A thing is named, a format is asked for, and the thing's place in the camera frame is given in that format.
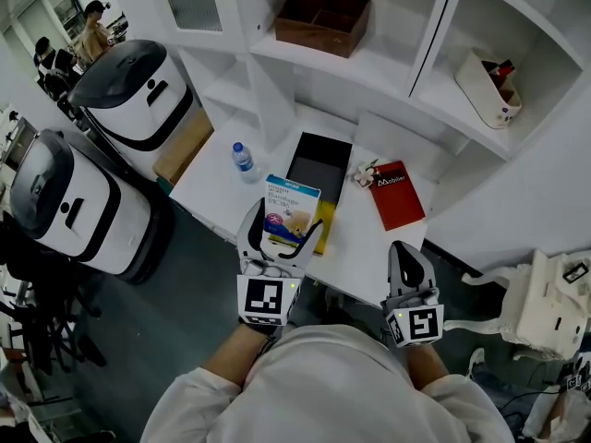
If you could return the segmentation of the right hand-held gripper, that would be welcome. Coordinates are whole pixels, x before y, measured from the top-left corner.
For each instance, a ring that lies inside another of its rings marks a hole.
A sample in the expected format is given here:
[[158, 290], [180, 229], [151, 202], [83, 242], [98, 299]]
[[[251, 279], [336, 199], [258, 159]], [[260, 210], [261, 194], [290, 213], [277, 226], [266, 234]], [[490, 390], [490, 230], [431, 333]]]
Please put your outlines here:
[[390, 293], [381, 303], [397, 348], [431, 344], [442, 337], [444, 305], [428, 258], [402, 241], [389, 250]]

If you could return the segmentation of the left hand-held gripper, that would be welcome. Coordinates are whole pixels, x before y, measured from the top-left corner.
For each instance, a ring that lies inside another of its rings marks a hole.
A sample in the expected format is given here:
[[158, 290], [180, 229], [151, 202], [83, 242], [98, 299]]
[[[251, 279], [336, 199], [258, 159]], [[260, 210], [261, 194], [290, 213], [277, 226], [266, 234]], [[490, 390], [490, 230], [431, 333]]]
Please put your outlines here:
[[291, 253], [266, 255], [261, 249], [264, 198], [248, 211], [236, 236], [241, 273], [236, 277], [238, 315], [249, 326], [283, 327], [287, 324], [323, 233], [323, 220], [314, 223], [303, 242]]

